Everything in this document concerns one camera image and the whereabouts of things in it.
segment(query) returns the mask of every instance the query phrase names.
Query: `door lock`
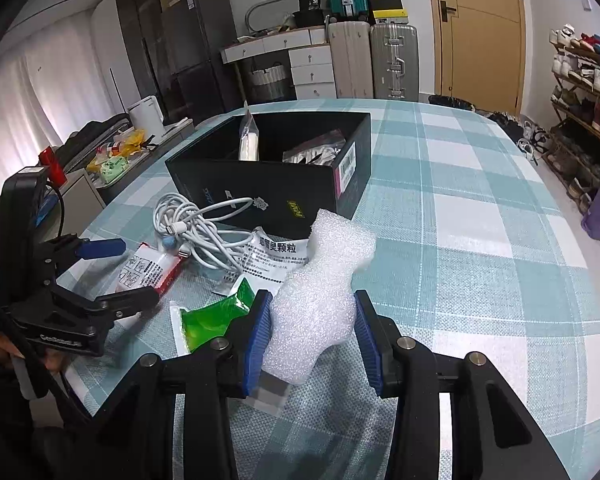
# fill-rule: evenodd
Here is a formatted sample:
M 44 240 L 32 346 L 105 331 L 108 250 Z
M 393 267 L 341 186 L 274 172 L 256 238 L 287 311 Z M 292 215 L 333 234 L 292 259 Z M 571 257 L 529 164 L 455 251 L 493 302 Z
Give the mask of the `door lock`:
M 448 22 L 449 18 L 447 13 L 451 11 L 451 12 L 458 12 L 458 9 L 455 9 L 453 7 L 447 7 L 446 6 L 446 1 L 445 0 L 440 0 L 440 14 L 442 14 L 442 21 L 443 22 Z

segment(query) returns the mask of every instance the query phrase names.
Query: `silver suitcase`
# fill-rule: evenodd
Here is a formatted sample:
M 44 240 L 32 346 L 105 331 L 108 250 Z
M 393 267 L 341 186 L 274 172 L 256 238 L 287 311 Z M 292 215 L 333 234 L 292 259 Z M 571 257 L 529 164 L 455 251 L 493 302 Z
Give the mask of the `silver suitcase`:
M 369 24 L 330 23 L 328 34 L 337 97 L 373 99 Z
M 371 27 L 371 57 L 376 99 L 418 101 L 418 31 L 404 23 Z

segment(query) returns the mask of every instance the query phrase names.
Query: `red bottle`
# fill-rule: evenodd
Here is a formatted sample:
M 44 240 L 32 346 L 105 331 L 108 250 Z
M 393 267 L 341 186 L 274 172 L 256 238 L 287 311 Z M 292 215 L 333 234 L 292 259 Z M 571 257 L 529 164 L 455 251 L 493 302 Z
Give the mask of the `red bottle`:
M 49 180 L 56 186 L 60 187 L 66 182 L 64 171 L 62 171 L 60 164 L 56 160 L 56 154 L 54 153 L 54 150 L 51 149 L 51 146 L 47 146 L 40 152 L 38 160 L 43 166 L 49 167 Z

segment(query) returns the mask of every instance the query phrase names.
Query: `door frame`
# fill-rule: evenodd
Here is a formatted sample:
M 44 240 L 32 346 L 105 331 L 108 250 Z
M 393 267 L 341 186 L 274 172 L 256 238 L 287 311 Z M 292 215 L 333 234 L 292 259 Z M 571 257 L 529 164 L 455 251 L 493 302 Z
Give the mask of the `door frame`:
M 525 2 L 518 0 L 520 8 L 520 76 L 518 78 L 518 104 L 516 113 L 520 113 L 522 106 L 522 95 L 525 87 L 525 69 L 526 69 L 526 16 Z M 436 65 L 435 89 L 436 94 L 442 95 L 442 19 L 440 17 L 440 0 L 431 0 L 431 14 L 433 16 L 433 44 L 434 58 Z

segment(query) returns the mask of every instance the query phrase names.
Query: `foam packaging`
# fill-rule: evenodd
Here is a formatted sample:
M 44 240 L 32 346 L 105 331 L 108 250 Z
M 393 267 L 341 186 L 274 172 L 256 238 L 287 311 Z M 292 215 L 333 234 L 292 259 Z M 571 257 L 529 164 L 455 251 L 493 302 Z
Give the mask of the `foam packaging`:
M 318 211 L 309 236 L 309 262 L 287 276 L 271 302 L 272 337 L 264 371 L 302 384 L 325 349 L 349 338 L 356 320 L 351 277 L 375 251 L 372 232 L 336 213 Z

